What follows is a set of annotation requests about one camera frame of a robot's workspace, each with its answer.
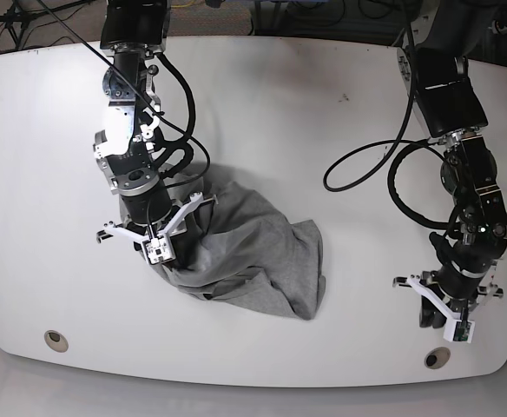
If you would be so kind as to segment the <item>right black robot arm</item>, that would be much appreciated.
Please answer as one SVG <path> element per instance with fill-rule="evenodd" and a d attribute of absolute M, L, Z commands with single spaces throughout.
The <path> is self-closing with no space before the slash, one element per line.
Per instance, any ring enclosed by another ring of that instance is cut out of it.
<path fill-rule="evenodd" d="M 176 260 L 173 237 L 186 233 L 187 217 L 209 201 L 202 193 L 174 199 L 168 192 L 172 178 L 192 162 L 196 144 L 192 90 L 164 55 L 170 9 L 169 1 L 109 1 L 100 41 L 113 61 L 102 80 L 109 106 L 105 128 L 95 135 L 94 156 L 126 215 L 120 224 L 105 223 L 96 238 L 128 238 L 149 265 Z M 161 132 L 155 58 L 186 96 L 188 124 L 176 140 Z"/>

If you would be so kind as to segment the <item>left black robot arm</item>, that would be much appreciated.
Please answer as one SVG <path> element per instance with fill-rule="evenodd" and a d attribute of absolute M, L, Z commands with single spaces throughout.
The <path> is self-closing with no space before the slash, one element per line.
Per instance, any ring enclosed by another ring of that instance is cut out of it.
<path fill-rule="evenodd" d="M 397 154 L 387 187 L 406 216 L 431 230 L 440 268 L 395 282 L 420 295 L 420 327 L 441 328 L 448 341 L 469 341 L 471 313 L 504 294 L 495 284 L 482 284 L 507 251 L 507 211 L 496 161 L 481 134 L 488 120 L 467 59 L 497 8 L 495 1 L 424 1 L 398 47 L 398 66 L 428 137 Z M 441 181 L 454 201 L 446 222 L 408 208 L 396 190 L 400 163 L 432 143 L 444 146 Z"/>

